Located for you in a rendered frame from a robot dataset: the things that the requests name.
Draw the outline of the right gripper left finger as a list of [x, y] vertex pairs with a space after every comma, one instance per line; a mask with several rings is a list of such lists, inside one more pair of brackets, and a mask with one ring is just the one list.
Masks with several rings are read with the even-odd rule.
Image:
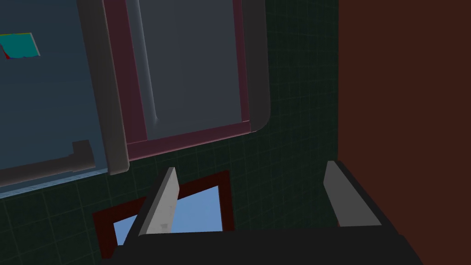
[[170, 233], [178, 195], [176, 169], [166, 168], [156, 177], [123, 245], [130, 245], [141, 235]]

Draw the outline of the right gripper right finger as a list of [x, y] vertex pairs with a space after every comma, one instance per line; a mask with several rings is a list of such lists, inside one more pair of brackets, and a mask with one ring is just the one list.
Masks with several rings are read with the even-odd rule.
[[323, 177], [339, 226], [381, 226], [398, 233], [385, 213], [341, 161], [328, 161]]

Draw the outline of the grey angled bar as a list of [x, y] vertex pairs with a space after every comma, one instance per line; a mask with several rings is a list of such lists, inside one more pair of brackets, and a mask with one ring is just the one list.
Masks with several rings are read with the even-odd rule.
[[95, 167], [89, 140], [73, 142], [72, 147], [73, 153], [66, 157], [1, 169], [0, 187]]

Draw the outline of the dark red framed window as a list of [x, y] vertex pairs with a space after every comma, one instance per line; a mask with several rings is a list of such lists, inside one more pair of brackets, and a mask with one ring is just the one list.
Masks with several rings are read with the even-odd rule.
[[[102, 259], [124, 243], [144, 197], [92, 214]], [[172, 232], [235, 229], [230, 173], [221, 171], [180, 186]]]

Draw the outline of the grey door with maroon border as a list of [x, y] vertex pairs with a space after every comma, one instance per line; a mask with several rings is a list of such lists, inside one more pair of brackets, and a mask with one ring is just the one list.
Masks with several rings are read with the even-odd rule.
[[103, 0], [129, 159], [251, 131], [242, 0]]

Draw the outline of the teal wall picture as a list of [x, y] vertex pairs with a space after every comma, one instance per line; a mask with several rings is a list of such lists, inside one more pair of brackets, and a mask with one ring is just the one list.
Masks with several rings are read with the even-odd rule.
[[40, 56], [34, 37], [29, 32], [0, 35], [0, 47], [7, 60]]

